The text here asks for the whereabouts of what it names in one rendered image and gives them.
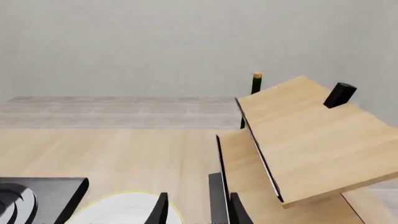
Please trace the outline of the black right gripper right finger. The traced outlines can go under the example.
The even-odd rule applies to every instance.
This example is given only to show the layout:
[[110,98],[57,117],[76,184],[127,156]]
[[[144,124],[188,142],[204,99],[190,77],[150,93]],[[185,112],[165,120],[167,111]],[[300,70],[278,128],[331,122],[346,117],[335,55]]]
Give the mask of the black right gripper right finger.
[[236,192],[231,193],[231,204],[234,210],[234,224],[254,224]]

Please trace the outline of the wooden two-tier rack, black frame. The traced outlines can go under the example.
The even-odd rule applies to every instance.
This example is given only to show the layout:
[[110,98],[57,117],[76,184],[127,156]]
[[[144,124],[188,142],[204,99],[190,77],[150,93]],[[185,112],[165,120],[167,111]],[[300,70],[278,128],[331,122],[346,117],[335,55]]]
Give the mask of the wooden two-tier rack, black frame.
[[366,188],[398,178],[398,128],[299,76],[236,99],[239,130],[216,137],[225,224],[231,193],[254,224],[398,224]]

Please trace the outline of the flat black stove plate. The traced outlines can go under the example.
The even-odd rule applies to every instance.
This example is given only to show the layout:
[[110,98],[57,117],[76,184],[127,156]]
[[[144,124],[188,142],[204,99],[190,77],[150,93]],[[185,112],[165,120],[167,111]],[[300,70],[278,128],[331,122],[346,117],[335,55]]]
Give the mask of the flat black stove plate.
[[0,177],[0,224],[64,224],[88,187],[85,177]]

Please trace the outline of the white plate with yellow rim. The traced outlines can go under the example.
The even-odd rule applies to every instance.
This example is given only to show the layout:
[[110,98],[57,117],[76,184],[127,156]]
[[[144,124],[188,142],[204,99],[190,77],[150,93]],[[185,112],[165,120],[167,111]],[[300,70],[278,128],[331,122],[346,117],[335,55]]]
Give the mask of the white plate with yellow rim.
[[[76,212],[65,224],[148,224],[159,195],[141,190],[107,195]],[[170,201],[166,224],[184,224]]]

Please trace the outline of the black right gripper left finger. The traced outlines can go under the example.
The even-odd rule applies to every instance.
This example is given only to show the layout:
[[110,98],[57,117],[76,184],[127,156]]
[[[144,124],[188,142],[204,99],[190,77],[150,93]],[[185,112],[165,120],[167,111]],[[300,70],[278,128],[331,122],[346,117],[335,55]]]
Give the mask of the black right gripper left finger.
[[148,217],[148,224],[166,224],[169,210],[169,198],[166,192],[159,195],[157,203]]

